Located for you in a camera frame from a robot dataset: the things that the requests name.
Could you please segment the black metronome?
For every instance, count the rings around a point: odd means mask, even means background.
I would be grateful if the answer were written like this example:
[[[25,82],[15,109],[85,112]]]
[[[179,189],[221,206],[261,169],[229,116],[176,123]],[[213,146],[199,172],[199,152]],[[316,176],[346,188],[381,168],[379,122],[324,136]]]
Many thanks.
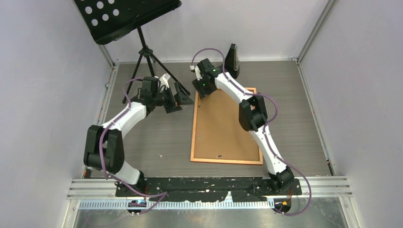
[[[232,78],[237,79],[240,74],[240,61],[237,54],[237,45],[232,43],[224,61],[224,69]]]

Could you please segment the black music stand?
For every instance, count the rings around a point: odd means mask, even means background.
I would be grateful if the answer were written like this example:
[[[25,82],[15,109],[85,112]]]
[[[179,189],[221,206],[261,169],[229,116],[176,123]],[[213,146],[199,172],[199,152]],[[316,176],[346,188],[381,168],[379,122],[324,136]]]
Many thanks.
[[[152,63],[156,62],[179,85],[179,92],[187,96],[191,94],[147,46],[141,29],[146,23],[179,8],[182,4],[180,0],[74,0],[73,2],[98,45],[119,40],[137,30],[142,49],[139,51],[132,78],[136,76],[140,63],[145,58],[152,76],[155,76]]]

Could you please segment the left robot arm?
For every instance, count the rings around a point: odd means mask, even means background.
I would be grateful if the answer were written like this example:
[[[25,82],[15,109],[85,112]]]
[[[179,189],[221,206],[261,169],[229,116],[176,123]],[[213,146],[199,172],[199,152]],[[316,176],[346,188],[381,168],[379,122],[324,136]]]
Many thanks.
[[[118,187],[127,189],[133,196],[146,196],[144,173],[125,161],[124,137],[156,107],[169,113],[182,110],[182,105],[194,101],[174,83],[176,94],[169,86],[170,76],[140,77],[142,86],[136,96],[129,98],[126,107],[102,125],[92,125],[86,135],[84,165],[102,171],[106,179],[113,178]]]

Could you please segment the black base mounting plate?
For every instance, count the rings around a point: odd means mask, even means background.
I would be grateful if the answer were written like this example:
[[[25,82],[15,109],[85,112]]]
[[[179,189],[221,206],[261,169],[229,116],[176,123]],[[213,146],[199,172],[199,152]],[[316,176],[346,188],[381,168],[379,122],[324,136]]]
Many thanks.
[[[300,182],[294,179],[284,189],[275,190],[271,179],[265,177],[181,177],[147,178],[133,188],[142,194],[156,195],[157,201],[166,192],[162,202],[222,202],[227,195],[235,202],[259,202],[266,196],[297,196],[302,194]]]

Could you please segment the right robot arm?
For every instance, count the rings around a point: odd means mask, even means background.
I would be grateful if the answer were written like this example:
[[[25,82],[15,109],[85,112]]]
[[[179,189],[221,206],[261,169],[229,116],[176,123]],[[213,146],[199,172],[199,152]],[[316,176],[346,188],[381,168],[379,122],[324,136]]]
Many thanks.
[[[278,195],[285,194],[290,189],[294,174],[271,136],[265,96],[247,90],[223,67],[215,67],[207,58],[190,66],[190,70],[196,75],[192,83],[201,99],[219,89],[238,103],[239,123],[253,137],[262,152],[270,177],[270,190]]]

